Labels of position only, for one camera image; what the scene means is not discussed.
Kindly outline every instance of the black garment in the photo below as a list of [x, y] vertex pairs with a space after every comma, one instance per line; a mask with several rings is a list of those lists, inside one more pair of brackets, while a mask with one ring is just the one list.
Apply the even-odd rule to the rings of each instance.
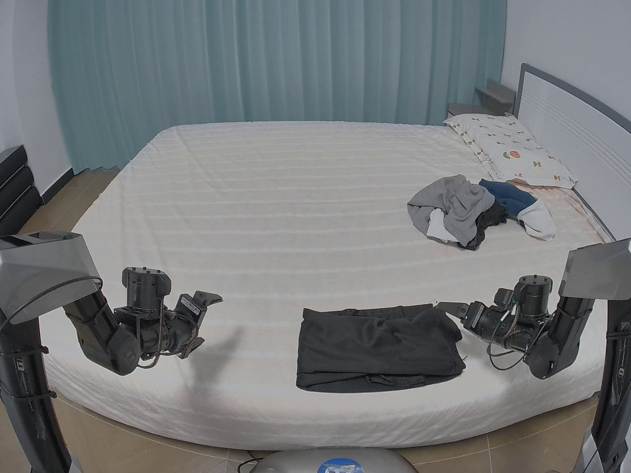
[[499, 223], [505, 223], [508, 216], [506, 207], [499, 201], [495, 200], [495, 203], [493, 203], [493, 206], [490, 209], [485, 210], [477, 216], [475, 224], [478, 228], [478, 232], [476, 233], [475, 238], [471, 240], [466, 247], [459, 242], [458, 247], [476, 250], [480, 243], [484, 241], [484, 230], [489, 226], [497, 226]]
[[305, 308], [296, 385], [316, 392], [378, 392], [462, 373], [460, 329], [430, 304], [318, 312]]

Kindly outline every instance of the white pillow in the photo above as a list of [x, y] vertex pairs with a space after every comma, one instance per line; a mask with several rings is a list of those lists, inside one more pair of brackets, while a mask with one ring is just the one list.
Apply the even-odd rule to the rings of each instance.
[[444, 123], [458, 132], [499, 182], [514, 180], [567, 189], [576, 183], [563, 163], [539, 145], [513, 115], [461, 114]]

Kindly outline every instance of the teal curtain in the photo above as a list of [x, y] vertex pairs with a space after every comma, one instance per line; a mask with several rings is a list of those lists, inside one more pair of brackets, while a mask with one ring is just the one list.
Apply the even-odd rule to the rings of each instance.
[[223, 121], [439, 124], [499, 80], [506, 0], [50, 0], [75, 171]]

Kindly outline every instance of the floor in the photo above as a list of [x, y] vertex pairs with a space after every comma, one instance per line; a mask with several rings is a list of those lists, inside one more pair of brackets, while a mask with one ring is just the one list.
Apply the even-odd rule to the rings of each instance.
[[[116, 175], [84, 171], [72, 179], [22, 230], [71, 231]], [[241, 461], [271, 452], [227, 450], [163, 438], [112, 421], [62, 395], [54, 400], [68, 447], [84, 473], [235, 473]], [[568, 473], [594, 418], [594, 398], [542, 414], [487, 435], [398, 450], [420, 473]], [[28, 463], [0, 406], [0, 471], [27, 473]], [[244, 467], [247, 473], [251, 466]]]

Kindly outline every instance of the gray garment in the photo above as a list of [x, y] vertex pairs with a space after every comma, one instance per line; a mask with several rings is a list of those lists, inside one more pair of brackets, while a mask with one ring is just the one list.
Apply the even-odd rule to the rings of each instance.
[[470, 183], [464, 175], [439, 178], [408, 201], [408, 213], [416, 228], [427, 235], [430, 214], [435, 208], [445, 212], [445, 229], [467, 245], [477, 233], [475, 220], [490, 209], [495, 197], [484, 187]]

